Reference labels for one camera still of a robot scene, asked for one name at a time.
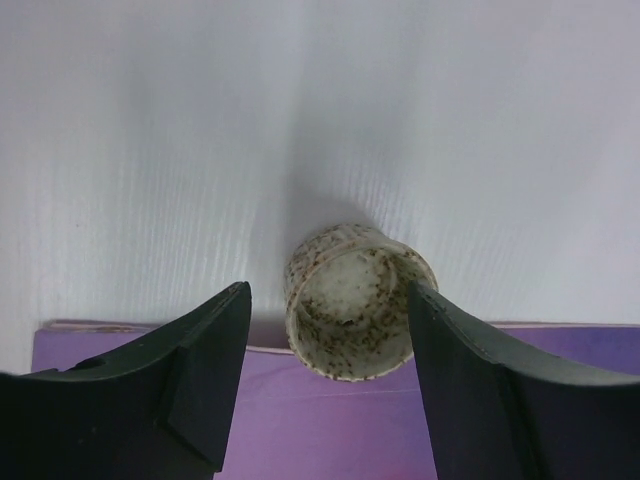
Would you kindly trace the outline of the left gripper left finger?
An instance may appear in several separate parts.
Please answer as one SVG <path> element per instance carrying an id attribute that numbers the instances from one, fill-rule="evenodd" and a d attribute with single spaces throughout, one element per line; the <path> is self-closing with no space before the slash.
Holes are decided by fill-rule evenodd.
<path id="1" fill-rule="evenodd" d="M 210 479 L 229 441 L 252 311 L 236 282 L 73 368 L 1 377 L 5 479 Z"/>

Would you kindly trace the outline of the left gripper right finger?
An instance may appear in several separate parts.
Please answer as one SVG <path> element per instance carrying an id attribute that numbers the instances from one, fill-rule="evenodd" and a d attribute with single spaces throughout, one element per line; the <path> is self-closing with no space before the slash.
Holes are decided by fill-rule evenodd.
<path id="1" fill-rule="evenodd" d="M 408 320 L 441 479 L 635 479 L 639 379 L 558 357 L 423 282 Z"/>

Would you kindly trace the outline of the purple Elsa placemat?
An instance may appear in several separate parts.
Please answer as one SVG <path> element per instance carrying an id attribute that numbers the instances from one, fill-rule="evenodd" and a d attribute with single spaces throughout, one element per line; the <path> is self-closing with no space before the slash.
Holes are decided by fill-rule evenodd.
<path id="1" fill-rule="evenodd" d="M 32 371 L 67 370 L 150 331 L 47 326 Z M 639 374 L 639 326 L 500 324 L 552 354 Z M 247 350 L 228 448 L 214 479 L 438 479 L 414 361 L 377 380 L 334 382 L 293 354 Z"/>

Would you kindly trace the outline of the speckled ceramic cup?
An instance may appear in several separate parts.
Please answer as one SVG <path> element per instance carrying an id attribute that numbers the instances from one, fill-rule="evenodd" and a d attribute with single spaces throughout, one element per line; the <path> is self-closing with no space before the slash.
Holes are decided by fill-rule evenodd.
<path id="1" fill-rule="evenodd" d="M 342 223 L 303 241 L 284 270 L 289 347 L 311 371 L 344 382 L 385 376 L 413 356 L 408 289 L 437 289 L 429 263 L 376 228 Z"/>

